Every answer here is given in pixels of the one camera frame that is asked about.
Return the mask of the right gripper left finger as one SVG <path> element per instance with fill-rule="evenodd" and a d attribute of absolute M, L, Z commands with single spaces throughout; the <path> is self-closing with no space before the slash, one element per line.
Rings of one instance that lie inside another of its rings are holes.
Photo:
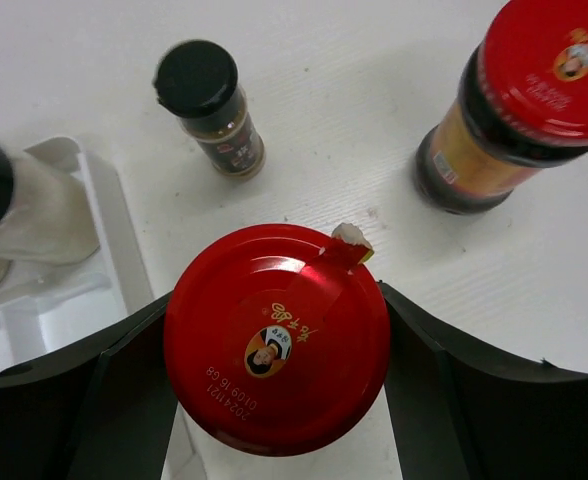
<path fill-rule="evenodd" d="M 158 479 L 177 398 L 163 296 L 0 372 L 0 479 Z"/>

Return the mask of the black-cap white salt bottle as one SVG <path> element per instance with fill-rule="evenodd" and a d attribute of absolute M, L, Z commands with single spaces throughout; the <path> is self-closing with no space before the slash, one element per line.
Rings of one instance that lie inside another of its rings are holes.
<path fill-rule="evenodd" d="M 83 183 L 0 145 L 0 284 L 13 261 L 69 265 L 98 248 Z"/>

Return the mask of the red-lid sauce jar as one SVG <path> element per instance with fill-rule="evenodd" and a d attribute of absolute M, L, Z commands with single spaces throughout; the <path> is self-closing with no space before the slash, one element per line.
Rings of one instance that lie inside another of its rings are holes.
<path fill-rule="evenodd" d="M 415 184 L 446 212 L 484 213 L 587 152 L 588 1 L 509 1 L 418 147 Z"/>
<path fill-rule="evenodd" d="M 232 232 L 203 250 L 171 293 L 164 356 L 190 418 L 220 442 L 271 457 L 324 447 L 378 396 L 390 321 L 353 224 Z"/>

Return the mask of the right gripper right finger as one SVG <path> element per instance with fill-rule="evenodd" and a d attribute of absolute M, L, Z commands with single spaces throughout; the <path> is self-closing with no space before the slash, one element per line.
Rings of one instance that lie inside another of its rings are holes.
<path fill-rule="evenodd" d="M 588 374 L 501 350 L 379 285 L 405 479 L 588 479 Z"/>

